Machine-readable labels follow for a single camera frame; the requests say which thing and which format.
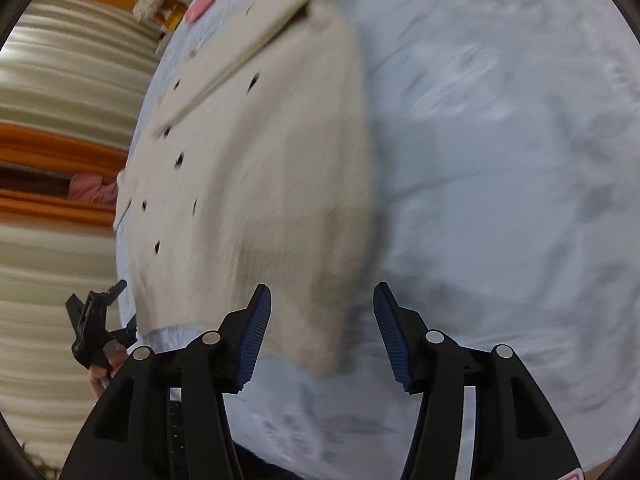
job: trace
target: light blue bed sheet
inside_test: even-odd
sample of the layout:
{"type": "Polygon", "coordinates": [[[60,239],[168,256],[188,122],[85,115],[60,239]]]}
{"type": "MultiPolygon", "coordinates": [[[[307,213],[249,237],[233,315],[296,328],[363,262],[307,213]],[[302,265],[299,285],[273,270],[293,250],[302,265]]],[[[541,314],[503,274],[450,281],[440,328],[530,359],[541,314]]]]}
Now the light blue bed sheet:
{"type": "MultiPolygon", "coordinates": [[[[132,150],[158,92],[243,1],[218,0],[178,28],[132,150]]],[[[583,466],[610,458],[640,415],[636,38],[610,0],[335,1],[366,71],[383,219],[375,278],[460,344],[511,344],[583,466]]],[[[125,218],[125,279],[128,236],[125,218]]],[[[122,321],[133,312],[129,289],[122,321]]],[[[260,355],[226,398],[237,442],[307,479],[400,478],[420,399],[394,382],[370,304],[352,318],[333,378],[260,355]]],[[[139,344],[180,348],[201,331],[167,327],[139,344]]],[[[460,457],[468,468],[468,433],[460,457]]]]}

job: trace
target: cream colored garment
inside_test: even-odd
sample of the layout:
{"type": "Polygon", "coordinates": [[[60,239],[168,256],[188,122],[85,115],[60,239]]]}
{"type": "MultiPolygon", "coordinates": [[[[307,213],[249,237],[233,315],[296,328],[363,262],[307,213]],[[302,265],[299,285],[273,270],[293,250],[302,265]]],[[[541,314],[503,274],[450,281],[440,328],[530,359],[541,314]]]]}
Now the cream colored garment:
{"type": "Polygon", "coordinates": [[[263,282],[264,349],[331,372],[362,286],[370,180],[350,25],[328,0],[241,7],[158,98],[119,181],[139,329],[216,328],[263,282]]]}

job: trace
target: white sticker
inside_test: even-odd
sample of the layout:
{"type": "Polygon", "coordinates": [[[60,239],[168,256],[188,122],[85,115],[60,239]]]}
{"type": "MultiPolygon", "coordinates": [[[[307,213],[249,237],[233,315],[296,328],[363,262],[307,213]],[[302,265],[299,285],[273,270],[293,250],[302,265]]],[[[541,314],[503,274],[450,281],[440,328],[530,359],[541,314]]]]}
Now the white sticker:
{"type": "Polygon", "coordinates": [[[560,477],[558,480],[584,480],[584,473],[582,469],[574,469],[570,473],[560,477]]]}

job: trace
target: silver screw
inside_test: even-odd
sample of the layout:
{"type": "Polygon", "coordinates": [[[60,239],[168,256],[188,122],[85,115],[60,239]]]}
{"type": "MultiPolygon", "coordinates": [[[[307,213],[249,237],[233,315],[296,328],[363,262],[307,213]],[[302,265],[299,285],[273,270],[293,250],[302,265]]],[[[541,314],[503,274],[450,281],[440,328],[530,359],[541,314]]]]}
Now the silver screw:
{"type": "Polygon", "coordinates": [[[136,361],[144,361],[151,355],[151,350],[147,346],[141,346],[133,351],[133,358],[136,361]]]}
{"type": "Polygon", "coordinates": [[[434,343],[436,345],[444,341],[443,333],[438,332],[437,330],[429,330],[426,337],[429,343],[434,343]]]}
{"type": "Polygon", "coordinates": [[[218,332],[207,332],[202,336],[202,342],[205,345],[215,345],[220,342],[222,336],[218,332]]]}
{"type": "Polygon", "coordinates": [[[508,359],[513,355],[513,349],[507,345],[500,345],[495,349],[495,352],[503,359],[508,359]]]}

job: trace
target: striped curtain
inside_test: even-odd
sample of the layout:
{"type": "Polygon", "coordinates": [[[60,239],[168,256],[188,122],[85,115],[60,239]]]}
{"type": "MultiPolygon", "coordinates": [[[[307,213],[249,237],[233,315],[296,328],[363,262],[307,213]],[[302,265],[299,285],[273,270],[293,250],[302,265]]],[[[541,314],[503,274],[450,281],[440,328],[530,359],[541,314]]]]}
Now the striped curtain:
{"type": "Polygon", "coordinates": [[[62,466],[95,403],[71,354],[65,301],[115,281],[108,232],[0,217],[0,411],[27,452],[49,465],[62,466]]]}
{"type": "Polygon", "coordinates": [[[0,50],[0,122],[127,150],[159,32],[89,0],[34,0],[0,50]]]}

